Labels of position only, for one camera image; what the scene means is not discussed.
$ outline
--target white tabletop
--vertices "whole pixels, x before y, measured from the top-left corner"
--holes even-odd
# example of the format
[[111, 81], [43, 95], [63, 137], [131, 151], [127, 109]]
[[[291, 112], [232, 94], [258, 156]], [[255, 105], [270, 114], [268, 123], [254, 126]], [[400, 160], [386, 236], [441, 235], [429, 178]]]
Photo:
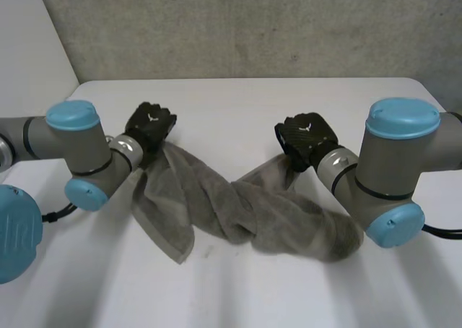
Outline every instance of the white tabletop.
[[[439, 108], [411, 79], [215, 79], [88, 82], [71, 99], [93, 102], [106, 134], [123, 131], [142, 101], [178, 115], [170, 139], [234, 180], [280, 153], [273, 127], [316, 111], [356, 153], [370, 105], [410, 97]], [[20, 163], [5, 183], [43, 213], [66, 204], [63, 161]], [[369, 239], [349, 259], [323, 264], [231, 246], [196, 230], [182, 265], [132, 218], [127, 180], [100, 212], [45, 225], [38, 257], [0, 287], [0, 327], [459, 327], [462, 242], [420, 235], [385, 250]], [[462, 173], [420, 178], [414, 200], [427, 222], [462, 228]], [[297, 191], [341, 210], [310, 169]]]

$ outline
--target gray towel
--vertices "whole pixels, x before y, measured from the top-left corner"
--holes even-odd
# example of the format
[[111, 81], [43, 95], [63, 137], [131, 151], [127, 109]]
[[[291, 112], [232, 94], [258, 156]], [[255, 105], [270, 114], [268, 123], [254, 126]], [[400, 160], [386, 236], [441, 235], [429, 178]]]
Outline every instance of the gray towel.
[[179, 264], [193, 248], [193, 225], [273, 254], [331, 262], [355, 252], [363, 240], [359, 226], [291, 191], [296, 178], [288, 158], [280, 155], [230, 184], [190, 153], [165, 143], [136, 185], [132, 211]]

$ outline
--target blue motor cover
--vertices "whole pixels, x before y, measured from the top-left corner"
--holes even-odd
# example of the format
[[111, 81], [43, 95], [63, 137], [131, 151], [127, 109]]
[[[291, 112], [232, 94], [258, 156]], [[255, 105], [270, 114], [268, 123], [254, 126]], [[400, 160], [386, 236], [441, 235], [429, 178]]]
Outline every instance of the blue motor cover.
[[377, 217], [367, 228], [369, 238], [383, 248], [404, 245], [418, 235], [425, 215], [415, 203], [403, 204]]
[[86, 100], [65, 100], [48, 109], [46, 123], [61, 131], [84, 131], [100, 123], [95, 107]]
[[69, 180], [64, 192], [72, 204], [86, 211], [98, 211], [109, 200], [98, 186], [78, 178]]
[[16, 279], [30, 266], [42, 234], [35, 200], [17, 187], [0, 185], [0, 284]]
[[424, 100], [386, 98], [370, 107], [366, 129], [380, 138], [414, 139], [432, 133], [440, 122], [438, 109]]

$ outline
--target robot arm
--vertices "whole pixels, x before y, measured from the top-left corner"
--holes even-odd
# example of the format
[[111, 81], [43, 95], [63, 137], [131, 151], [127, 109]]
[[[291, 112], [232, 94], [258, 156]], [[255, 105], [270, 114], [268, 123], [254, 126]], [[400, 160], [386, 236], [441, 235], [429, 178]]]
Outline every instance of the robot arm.
[[339, 144], [316, 113], [287, 118], [275, 129], [294, 168], [312, 165], [324, 186], [384, 248], [406, 243], [424, 227], [424, 213], [412, 200], [420, 174], [462, 168], [462, 117], [439, 113], [422, 100], [375, 103], [359, 157]]
[[83, 210], [99, 210], [130, 172], [146, 165], [176, 122], [168, 109], [141, 104], [110, 144], [95, 107], [66, 101], [46, 116], [0, 118], [0, 169], [22, 160], [63, 158], [72, 173], [64, 191]]
[[[153, 161], [175, 122], [168, 109], [142, 103], [125, 132], [108, 144], [95, 107], [81, 100], [55, 105], [46, 116], [0, 118], [0, 171], [22, 160], [63, 158], [72, 173], [64, 188], [69, 201], [96, 211], [130, 172]], [[42, 222], [53, 222], [74, 209], [70, 204], [42, 216], [25, 191], [0, 185], [0, 284], [16, 279], [32, 264], [42, 240]]]

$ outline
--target white wall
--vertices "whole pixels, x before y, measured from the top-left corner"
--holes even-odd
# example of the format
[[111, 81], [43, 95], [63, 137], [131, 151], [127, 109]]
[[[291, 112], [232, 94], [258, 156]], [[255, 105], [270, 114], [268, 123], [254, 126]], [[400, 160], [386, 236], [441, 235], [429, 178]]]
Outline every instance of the white wall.
[[78, 85], [42, 0], [0, 0], [0, 117], [44, 114]]

